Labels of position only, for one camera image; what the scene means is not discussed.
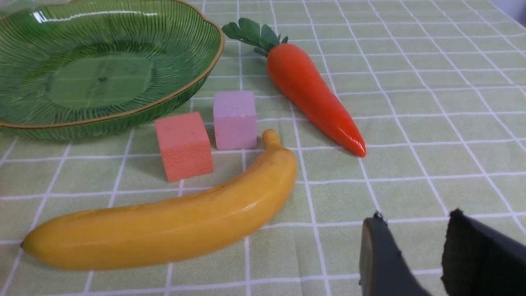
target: banana stem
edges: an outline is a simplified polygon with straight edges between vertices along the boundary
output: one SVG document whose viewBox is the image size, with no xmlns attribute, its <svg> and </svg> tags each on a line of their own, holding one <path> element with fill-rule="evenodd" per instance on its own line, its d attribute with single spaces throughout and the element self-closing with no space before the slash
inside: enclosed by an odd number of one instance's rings
<svg viewBox="0 0 526 296">
<path fill-rule="evenodd" d="M 263 132 L 263 144 L 265 145 L 265 149 L 269 149 L 272 146 L 276 148 L 281 148 L 281 142 L 279 140 L 279 135 L 276 133 L 273 129 L 268 129 Z"/>
</svg>

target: plastic toy food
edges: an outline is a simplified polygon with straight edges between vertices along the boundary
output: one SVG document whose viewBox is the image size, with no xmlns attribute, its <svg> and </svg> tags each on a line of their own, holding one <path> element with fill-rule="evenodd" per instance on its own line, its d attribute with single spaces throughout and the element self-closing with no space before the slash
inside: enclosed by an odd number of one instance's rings
<svg viewBox="0 0 526 296">
<path fill-rule="evenodd" d="M 60 216 L 31 231 L 21 247 L 69 270 L 111 270 L 166 264 L 225 248 L 272 219 L 297 176 L 292 151 L 274 130 L 244 173 L 215 188 L 160 202 Z"/>
<path fill-rule="evenodd" d="M 255 46 L 267 58 L 267 72 L 281 93 L 291 100 L 329 138 L 359 157 L 367 154 L 360 131 L 338 98 L 332 93 L 309 55 L 282 40 L 268 25 L 240 18 L 222 27 L 231 39 Z"/>
</svg>

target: toy banana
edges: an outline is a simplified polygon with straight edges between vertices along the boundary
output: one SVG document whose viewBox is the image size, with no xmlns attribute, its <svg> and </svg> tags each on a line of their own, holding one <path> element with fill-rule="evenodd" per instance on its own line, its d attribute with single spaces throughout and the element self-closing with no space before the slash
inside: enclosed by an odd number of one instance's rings
<svg viewBox="0 0 526 296">
<path fill-rule="evenodd" d="M 266 130 L 265 150 L 244 173 L 215 188 L 155 203 L 76 212 L 49 220 L 22 249 L 68 270 L 166 264 L 225 248 L 256 232 L 290 197 L 294 154 Z"/>
</svg>

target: pink foam cube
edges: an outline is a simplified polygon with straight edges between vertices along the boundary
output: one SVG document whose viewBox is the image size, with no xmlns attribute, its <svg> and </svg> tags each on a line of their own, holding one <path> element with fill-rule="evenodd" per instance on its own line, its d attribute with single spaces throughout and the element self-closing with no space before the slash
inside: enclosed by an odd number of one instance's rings
<svg viewBox="0 0 526 296">
<path fill-rule="evenodd" d="M 219 150 L 256 148 L 258 125 L 254 93 L 251 91 L 216 93 L 214 128 Z"/>
</svg>

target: carrot leaves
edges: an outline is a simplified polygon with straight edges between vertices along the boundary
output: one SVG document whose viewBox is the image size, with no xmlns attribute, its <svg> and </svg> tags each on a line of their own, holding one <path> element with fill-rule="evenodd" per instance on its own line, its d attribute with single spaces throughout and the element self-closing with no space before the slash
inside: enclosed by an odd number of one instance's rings
<svg viewBox="0 0 526 296">
<path fill-rule="evenodd" d="M 224 25 L 222 27 L 223 33 L 230 39 L 255 46 L 254 52 L 264 57 L 267 57 L 274 47 L 287 43 L 289 40 L 288 36 L 281 40 L 281 34 L 276 35 L 270 26 L 266 24 L 260 26 L 245 17 L 240 18 L 238 24 L 230 22 Z"/>
</svg>

